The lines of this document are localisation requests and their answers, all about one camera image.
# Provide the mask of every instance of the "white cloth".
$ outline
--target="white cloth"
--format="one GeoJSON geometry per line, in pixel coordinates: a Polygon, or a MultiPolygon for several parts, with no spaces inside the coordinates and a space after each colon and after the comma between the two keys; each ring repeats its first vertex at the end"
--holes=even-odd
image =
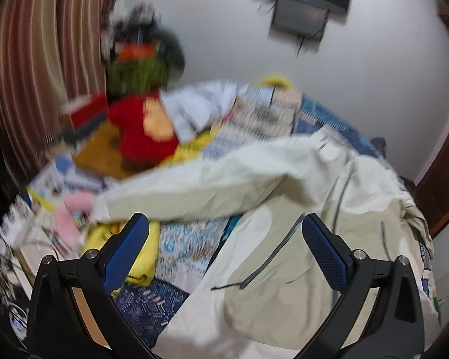
{"type": "MultiPolygon", "coordinates": [[[[374,158],[358,156],[340,135],[324,127],[310,137],[252,144],[217,162],[195,161],[136,176],[101,194],[92,219],[127,220],[134,212],[141,212],[152,220],[197,220],[247,212],[197,289],[159,336],[154,352],[164,359],[293,358],[297,350],[258,343],[232,330],[223,316],[225,291],[211,291],[211,287],[226,284],[275,225],[267,209],[269,197],[284,192],[287,198],[306,204],[314,212],[324,212],[327,204],[335,202],[340,190],[346,188],[343,213],[380,212],[396,200],[403,207],[415,209],[412,197],[399,185],[393,171],[374,158]],[[354,166],[353,176],[346,187],[350,163],[354,166]]],[[[431,253],[432,242],[422,219],[409,221],[402,221],[401,235],[399,225],[388,232],[389,252],[393,256],[399,252],[408,256],[416,281],[420,282],[423,264],[413,231],[420,234],[431,253]]],[[[344,240],[351,249],[369,251],[371,257],[372,251],[381,246],[370,231],[350,234],[344,240]]],[[[313,289],[313,282],[310,281],[310,290],[319,291],[313,289]]],[[[329,312],[329,297],[313,295],[314,302],[303,301],[303,306],[313,314],[316,310],[329,312]]],[[[432,333],[439,330],[437,313],[424,292],[420,297],[429,342],[435,337],[432,333]]],[[[355,328],[364,324],[365,318],[360,316],[355,328]]]]}
{"type": "Polygon", "coordinates": [[[180,143],[185,144],[220,120],[242,95],[248,84],[230,81],[194,83],[170,92],[160,92],[166,114],[180,143]]]}

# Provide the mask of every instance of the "brown door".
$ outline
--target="brown door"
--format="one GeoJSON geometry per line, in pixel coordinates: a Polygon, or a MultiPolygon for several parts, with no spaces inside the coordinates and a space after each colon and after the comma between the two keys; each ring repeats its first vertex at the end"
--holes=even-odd
{"type": "Polygon", "coordinates": [[[415,189],[415,202],[436,236],[449,222],[449,135],[436,160],[415,189]]]}

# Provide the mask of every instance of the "red garment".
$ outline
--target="red garment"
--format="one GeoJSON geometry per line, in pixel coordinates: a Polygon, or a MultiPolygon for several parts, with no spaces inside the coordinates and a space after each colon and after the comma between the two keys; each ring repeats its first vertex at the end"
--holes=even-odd
{"type": "Polygon", "coordinates": [[[108,118],[111,124],[118,127],[123,133],[120,143],[120,153],[123,159],[155,166],[175,153],[178,138],[173,134],[169,141],[156,142],[145,135],[143,104],[150,97],[159,98],[158,93],[128,95],[110,106],[108,118]]]}

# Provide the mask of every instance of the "curtain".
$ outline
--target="curtain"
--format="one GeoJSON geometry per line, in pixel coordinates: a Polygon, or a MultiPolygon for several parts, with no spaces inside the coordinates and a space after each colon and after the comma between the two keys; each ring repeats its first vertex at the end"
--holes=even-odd
{"type": "Polygon", "coordinates": [[[36,149],[59,129],[59,107],[105,90],[99,41],[104,2],[4,0],[0,6],[0,143],[18,180],[38,170],[36,149]]]}

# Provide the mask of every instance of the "blue gripper pad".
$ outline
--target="blue gripper pad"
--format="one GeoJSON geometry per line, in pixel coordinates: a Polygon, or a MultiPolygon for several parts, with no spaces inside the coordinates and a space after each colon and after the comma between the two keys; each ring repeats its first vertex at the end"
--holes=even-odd
{"type": "Polygon", "coordinates": [[[352,276],[349,247],[339,236],[333,235],[314,213],[303,219],[303,238],[329,286],[344,293],[352,276]]]}
{"type": "Polygon", "coordinates": [[[146,216],[135,213],[120,234],[113,235],[108,240],[110,242],[114,236],[125,235],[105,266],[103,286],[108,294],[120,289],[125,282],[133,263],[148,238],[149,231],[150,226],[146,216]]]}

